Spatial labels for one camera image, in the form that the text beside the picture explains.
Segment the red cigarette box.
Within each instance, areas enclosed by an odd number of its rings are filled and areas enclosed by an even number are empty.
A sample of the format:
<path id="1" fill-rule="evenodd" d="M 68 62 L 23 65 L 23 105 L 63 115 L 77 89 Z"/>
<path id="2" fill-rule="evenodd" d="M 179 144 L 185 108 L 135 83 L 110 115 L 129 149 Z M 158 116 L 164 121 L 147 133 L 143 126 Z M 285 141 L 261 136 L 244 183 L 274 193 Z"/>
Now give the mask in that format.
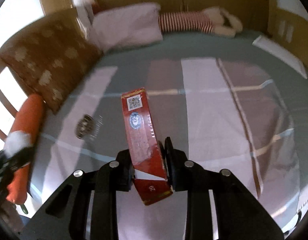
<path id="1" fill-rule="evenodd" d="M 139 88 L 121 95 L 134 186 L 145 205 L 172 195 L 168 172 L 153 126 L 147 92 Z"/>

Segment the white tissue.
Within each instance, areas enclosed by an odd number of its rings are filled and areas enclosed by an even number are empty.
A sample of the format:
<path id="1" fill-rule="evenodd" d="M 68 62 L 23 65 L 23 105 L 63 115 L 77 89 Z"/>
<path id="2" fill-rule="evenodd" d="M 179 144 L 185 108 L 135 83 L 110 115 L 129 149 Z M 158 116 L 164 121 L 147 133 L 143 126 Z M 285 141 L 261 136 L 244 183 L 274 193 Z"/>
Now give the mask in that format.
<path id="1" fill-rule="evenodd" d="M 19 151 L 32 147 L 33 144 L 31 142 L 31 134 L 25 133 L 21 130 L 11 132 L 5 141 L 4 144 L 4 154 L 7 158 L 12 158 Z"/>

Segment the orange carrot plush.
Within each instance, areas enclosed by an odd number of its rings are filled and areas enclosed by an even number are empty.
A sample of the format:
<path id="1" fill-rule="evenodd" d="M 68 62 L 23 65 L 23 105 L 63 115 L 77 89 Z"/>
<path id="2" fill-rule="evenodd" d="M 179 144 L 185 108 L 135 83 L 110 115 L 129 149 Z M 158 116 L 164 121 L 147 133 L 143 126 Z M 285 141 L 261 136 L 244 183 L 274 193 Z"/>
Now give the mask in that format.
<path id="1" fill-rule="evenodd" d="M 21 160 L 20 168 L 14 172 L 6 200 L 16 205 L 23 205 L 27 200 L 30 162 L 34 144 L 44 116 L 44 101 L 38 94 L 31 94 L 16 114 L 14 123 L 5 140 L 4 151 L 9 157 Z"/>

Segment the brown floral cushion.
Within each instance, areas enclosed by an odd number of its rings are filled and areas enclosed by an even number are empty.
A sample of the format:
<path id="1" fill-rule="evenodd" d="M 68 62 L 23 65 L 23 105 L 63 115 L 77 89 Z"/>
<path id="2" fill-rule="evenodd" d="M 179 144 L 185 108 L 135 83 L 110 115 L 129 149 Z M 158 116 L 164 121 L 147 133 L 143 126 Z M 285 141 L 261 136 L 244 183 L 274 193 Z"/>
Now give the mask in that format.
<path id="1" fill-rule="evenodd" d="M 57 113 L 101 58 L 87 41 L 75 9 L 58 11 L 27 25 L 0 48 L 0 59 L 32 93 Z"/>

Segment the green bed sheet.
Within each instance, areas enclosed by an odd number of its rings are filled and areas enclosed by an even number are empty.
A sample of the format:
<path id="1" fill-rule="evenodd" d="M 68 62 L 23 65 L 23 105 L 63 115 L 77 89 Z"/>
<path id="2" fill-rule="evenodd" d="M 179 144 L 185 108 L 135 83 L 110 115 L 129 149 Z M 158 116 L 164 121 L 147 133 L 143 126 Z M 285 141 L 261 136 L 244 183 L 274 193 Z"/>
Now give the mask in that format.
<path id="1" fill-rule="evenodd" d="M 308 78 L 304 79 L 280 59 L 253 46 L 256 36 L 254 32 L 245 32 L 233 39 L 199 33 L 169 34 L 162 42 L 149 47 L 110 53 L 97 64 L 104 60 L 135 63 L 208 57 L 250 63 L 263 69 L 276 82 L 293 121 L 301 193 L 308 186 Z"/>

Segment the pink pillow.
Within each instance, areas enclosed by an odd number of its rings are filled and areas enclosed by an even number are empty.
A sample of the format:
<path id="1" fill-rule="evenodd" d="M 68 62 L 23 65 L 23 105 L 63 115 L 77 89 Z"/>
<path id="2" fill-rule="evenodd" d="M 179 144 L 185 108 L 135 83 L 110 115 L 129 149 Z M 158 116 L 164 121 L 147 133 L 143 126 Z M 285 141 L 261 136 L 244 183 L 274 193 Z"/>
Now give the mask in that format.
<path id="1" fill-rule="evenodd" d="M 160 42 L 160 10 L 157 3 L 138 3 L 100 12 L 93 18 L 88 38 L 104 53 Z"/>

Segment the white flat tray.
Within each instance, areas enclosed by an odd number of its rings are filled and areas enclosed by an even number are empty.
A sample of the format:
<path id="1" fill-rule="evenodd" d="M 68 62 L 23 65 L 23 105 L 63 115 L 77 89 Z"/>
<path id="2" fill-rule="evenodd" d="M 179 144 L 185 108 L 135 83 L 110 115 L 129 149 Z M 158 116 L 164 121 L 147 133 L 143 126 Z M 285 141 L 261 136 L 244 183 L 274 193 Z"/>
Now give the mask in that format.
<path id="1" fill-rule="evenodd" d="M 298 74 L 300 74 L 304 79 L 307 79 L 307 73 L 304 64 L 298 57 L 294 56 L 284 47 L 280 46 L 278 43 L 260 35 L 253 42 L 253 46 L 258 47 L 267 53 L 273 55 L 274 57 L 280 59 L 285 64 L 293 68 Z"/>

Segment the striped plush doll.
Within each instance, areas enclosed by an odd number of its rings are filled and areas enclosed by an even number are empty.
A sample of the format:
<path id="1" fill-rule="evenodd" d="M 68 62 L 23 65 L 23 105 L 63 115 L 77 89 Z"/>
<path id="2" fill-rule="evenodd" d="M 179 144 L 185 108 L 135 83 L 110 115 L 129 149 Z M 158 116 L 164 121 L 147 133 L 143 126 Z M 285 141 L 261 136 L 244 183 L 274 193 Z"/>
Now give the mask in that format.
<path id="1" fill-rule="evenodd" d="M 240 19 L 222 7 L 202 11 L 161 13 L 158 24 L 163 33 L 198 31 L 233 38 L 243 31 Z"/>

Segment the white plush toy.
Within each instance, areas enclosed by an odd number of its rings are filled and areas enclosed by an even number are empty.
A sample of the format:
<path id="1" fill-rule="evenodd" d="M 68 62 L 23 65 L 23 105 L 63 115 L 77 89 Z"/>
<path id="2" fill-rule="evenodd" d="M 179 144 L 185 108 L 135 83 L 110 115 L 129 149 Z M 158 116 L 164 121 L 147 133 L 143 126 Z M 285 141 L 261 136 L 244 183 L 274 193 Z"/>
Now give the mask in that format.
<path id="1" fill-rule="evenodd" d="M 78 23 L 81 30 L 88 33 L 94 18 L 91 3 L 88 0 L 73 0 L 73 4 L 78 14 Z"/>

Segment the wooden bed frame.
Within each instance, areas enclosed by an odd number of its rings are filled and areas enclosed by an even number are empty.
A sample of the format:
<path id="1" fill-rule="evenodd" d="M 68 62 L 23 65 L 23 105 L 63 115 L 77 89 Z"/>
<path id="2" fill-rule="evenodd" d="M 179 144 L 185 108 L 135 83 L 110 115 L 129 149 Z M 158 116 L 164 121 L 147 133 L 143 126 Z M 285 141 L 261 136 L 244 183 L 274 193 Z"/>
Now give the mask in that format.
<path id="1" fill-rule="evenodd" d="M 12 70 L 0 59 L 0 150 L 27 95 Z"/>

